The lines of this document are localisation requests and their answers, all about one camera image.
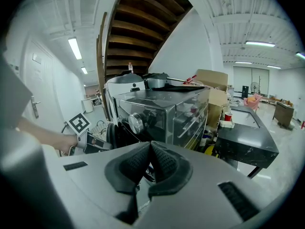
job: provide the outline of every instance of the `door handle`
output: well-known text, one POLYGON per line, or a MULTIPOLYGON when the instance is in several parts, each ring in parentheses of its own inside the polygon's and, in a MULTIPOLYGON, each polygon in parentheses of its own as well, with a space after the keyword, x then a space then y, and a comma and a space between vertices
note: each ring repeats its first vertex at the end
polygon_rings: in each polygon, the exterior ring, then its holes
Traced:
POLYGON ((32 108, 33 108, 35 117, 36 117, 36 119, 38 119, 39 114, 38 114, 38 110, 37 110, 36 105, 37 105, 37 104, 40 104, 41 102, 35 102, 34 96, 32 96, 32 97, 30 98, 30 101, 31 101, 31 103, 32 103, 32 108))

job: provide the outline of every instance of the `ceiling light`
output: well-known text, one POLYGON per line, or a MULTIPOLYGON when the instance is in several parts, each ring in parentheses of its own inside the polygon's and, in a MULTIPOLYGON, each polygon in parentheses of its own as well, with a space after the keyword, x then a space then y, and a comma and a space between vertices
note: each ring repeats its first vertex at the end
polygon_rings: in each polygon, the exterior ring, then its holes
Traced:
POLYGON ((302 59, 305 59, 305 55, 301 54, 300 52, 297 52, 296 55, 299 56, 302 59))
POLYGON ((255 42, 255 41, 246 41, 247 45, 258 45, 258 46, 266 46, 266 47, 274 47, 274 43, 270 42, 255 42))
POLYGON ((88 74, 88 72, 87 72, 85 67, 82 67, 81 70, 84 72, 84 74, 88 74))
POLYGON ((76 37, 69 38, 68 42, 70 44, 70 47, 75 55, 76 59, 81 59, 81 52, 80 49, 78 48, 77 40, 76 37))
POLYGON ((235 61, 235 63, 246 63, 246 64, 252 64, 251 62, 241 62, 241 61, 235 61))
POLYGON ((280 69, 281 68, 281 67, 276 67, 276 66, 271 66, 271 65, 267 65, 267 67, 275 68, 275 69, 280 69))

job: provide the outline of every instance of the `red object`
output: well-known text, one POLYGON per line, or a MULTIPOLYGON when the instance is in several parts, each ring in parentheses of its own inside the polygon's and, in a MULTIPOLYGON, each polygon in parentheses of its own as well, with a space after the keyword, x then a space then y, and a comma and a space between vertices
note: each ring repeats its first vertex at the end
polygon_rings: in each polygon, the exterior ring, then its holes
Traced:
POLYGON ((197 76, 197 75, 194 75, 194 76, 192 76, 192 77, 190 77, 190 78, 187 78, 186 81, 187 81, 187 82, 191 82, 191 81, 193 80, 193 78, 195 78, 196 76, 197 76))
POLYGON ((196 113, 197 108, 196 107, 192 107, 191 108, 191 113, 196 113))
POLYGON ((230 112, 224 113, 224 120, 225 121, 231 121, 232 120, 232 114, 230 112))

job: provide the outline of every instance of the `hand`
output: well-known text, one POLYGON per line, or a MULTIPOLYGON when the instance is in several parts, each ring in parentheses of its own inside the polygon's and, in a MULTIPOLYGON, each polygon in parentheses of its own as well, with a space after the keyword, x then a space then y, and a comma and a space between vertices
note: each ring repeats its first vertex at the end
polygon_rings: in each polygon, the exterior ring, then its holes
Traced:
POLYGON ((76 145, 77 145, 76 135, 62 135, 61 140, 57 143, 54 143, 53 147, 68 154, 70 147, 76 145))

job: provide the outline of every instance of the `marble countertop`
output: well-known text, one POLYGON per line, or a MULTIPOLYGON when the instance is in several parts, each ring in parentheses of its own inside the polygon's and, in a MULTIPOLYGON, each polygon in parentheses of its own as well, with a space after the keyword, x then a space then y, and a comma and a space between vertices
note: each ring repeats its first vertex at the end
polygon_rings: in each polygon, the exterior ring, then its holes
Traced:
POLYGON ((226 158, 267 168, 279 153, 268 129, 249 107, 238 106, 231 109, 251 114, 258 127, 237 123, 232 129, 219 127, 215 150, 226 158))

